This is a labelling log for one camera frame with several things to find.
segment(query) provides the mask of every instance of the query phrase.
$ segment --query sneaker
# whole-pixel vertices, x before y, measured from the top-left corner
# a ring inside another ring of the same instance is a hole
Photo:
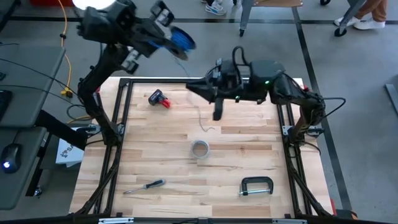
[[[218,4],[221,4],[221,3],[223,3],[223,0],[215,0]]]
[[[224,8],[222,6],[220,6],[220,4],[218,4],[216,1],[213,2],[213,4],[211,6],[206,4],[205,10],[206,10],[206,12],[216,14],[217,16],[222,16],[222,15],[226,14],[226,11],[224,10]]]
[[[340,26],[340,22],[343,20],[343,18],[344,18],[344,17],[341,17],[341,18],[339,18],[339,19],[336,19],[336,20],[335,20],[335,25],[336,25],[336,26]],[[352,17],[352,18],[348,21],[347,26],[352,26],[352,25],[354,25],[354,24],[357,23],[357,22],[361,22],[361,20],[360,20],[360,19],[357,19],[357,18],[355,18],[355,17]]]
[[[367,21],[359,22],[354,25],[355,28],[360,30],[368,30],[368,29],[382,29],[386,26],[386,22],[376,22],[373,18],[370,18]]]

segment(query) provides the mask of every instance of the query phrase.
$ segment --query silver tape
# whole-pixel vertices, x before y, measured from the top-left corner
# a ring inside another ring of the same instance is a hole
[[[199,155],[196,155],[196,154],[195,154],[194,149],[195,149],[195,147],[201,146],[201,145],[206,147],[206,153],[205,153],[204,155],[202,155],[202,156],[199,156]],[[206,158],[209,156],[209,154],[210,154],[210,146],[209,146],[209,144],[208,144],[207,142],[205,142],[205,141],[202,141],[202,140],[195,140],[195,141],[193,141],[192,144],[191,144],[191,154],[192,154],[192,155],[194,156],[194,158],[196,158],[196,159],[206,159]]]

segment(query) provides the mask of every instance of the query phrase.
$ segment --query concrete floor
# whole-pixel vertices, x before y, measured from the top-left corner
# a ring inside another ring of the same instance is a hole
[[[147,16],[155,0],[134,2],[139,7],[139,16]],[[203,10],[204,6],[200,0],[165,2],[177,18],[216,18]],[[223,5],[229,11],[225,18],[239,18],[239,8],[233,8],[228,0],[224,0]],[[345,1],[332,1],[327,7],[321,7],[318,1],[304,0],[304,7],[298,9],[298,12],[300,18],[305,20],[332,20],[343,15],[347,8],[348,3]],[[397,11],[398,1],[390,1],[388,19],[398,19]],[[42,9],[23,4],[15,16],[61,17],[62,14],[57,8]],[[293,19],[293,15],[291,9],[258,7],[252,10],[251,18]],[[89,66],[97,61],[99,44],[77,36],[76,23],[70,22],[68,25],[66,49],[73,65],[72,86],[76,86],[78,79],[84,77],[89,71]],[[190,60],[182,62],[191,76],[203,76],[216,59],[229,58],[232,48],[242,45],[248,60],[267,58],[278,60],[285,65],[288,74],[303,78],[306,84],[310,84],[294,24],[249,24],[242,38],[238,36],[239,24],[234,23],[175,25],[185,29],[197,42],[198,47],[191,52]],[[63,26],[62,22],[11,21],[0,33],[0,41],[59,45],[59,33],[63,30]],[[391,171],[395,170],[398,157],[396,150],[398,116],[383,86],[398,73],[396,64],[398,26],[389,25],[383,30],[366,32],[348,29],[348,34],[341,38],[333,36],[334,30],[335,27],[332,25],[303,25],[321,94],[329,97],[342,96],[347,99],[347,104],[328,120],[351,204],[360,219],[397,223],[398,174]],[[136,76],[185,76],[165,50],[159,50],[150,59],[141,58],[140,63]],[[64,61],[57,78],[66,81],[67,72]],[[60,87],[55,84],[52,91],[58,93]],[[326,106],[331,110],[336,104],[327,102]],[[67,122],[69,120],[65,113],[67,106],[64,101],[49,96],[45,109],[61,121]],[[76,116],[83,114],[84,111],[74,112]],[[323,168],[330,195],[339,208],[341,204],[336,181],[323,137],[319,138],[318,144],[323,152]],[[77,171],[54,171],[48,176],[47,190],[40,199],[22,198],[15,210],[0,212],[0,219],[66,214],[72,199]],[[35,203],[37,209],[27,209],[32,203]]]

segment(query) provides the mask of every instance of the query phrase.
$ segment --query blue light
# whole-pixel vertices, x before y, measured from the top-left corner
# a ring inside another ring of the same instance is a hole
[[[10,163],[9,162],[5,162],[2,165],[4,166],[4,168],[9,168],[10,167]]]

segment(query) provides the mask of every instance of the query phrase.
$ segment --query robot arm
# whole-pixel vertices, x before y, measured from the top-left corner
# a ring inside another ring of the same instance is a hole
[[[107,117],[96,91],[115,71],[124,70],[133,74],[138,69],[137,59],[150,57],[160,47],[166,48],[175,57],[186,60],[185,52],[195,48],[192,38],[178,27],[171,27],[171,38],[166,38],[158,24],[169,27],[174,15],[158,1],[150,10],[147,19],[136,17],[136,6],[131,1],[116,1],[108,12],[88,7],[78,35],[86,40],[107,44],[98,64],[78,84],[78,97],[86,112],[97,120],[104,143],[115,146],[121,142],[118,127]]]
[[[320,123],[325,116],[325,102],[322,96],[300,86],[284,73],[284,67],[274,61],[259,60],[244,65],[249,67],[249,78],[242,78],[234,60],[218,60],[216,67],[204,78],[187,83],[187,88],[202,96],[210,103],[215,103],[213,120],[220,120],[223,112],[224,99],[256,101],[261,104],[269,93],[275,105],[293,103],[300,106],[301,117],[297,124],[289,129],[290,142],[300,143],[310,126]]]

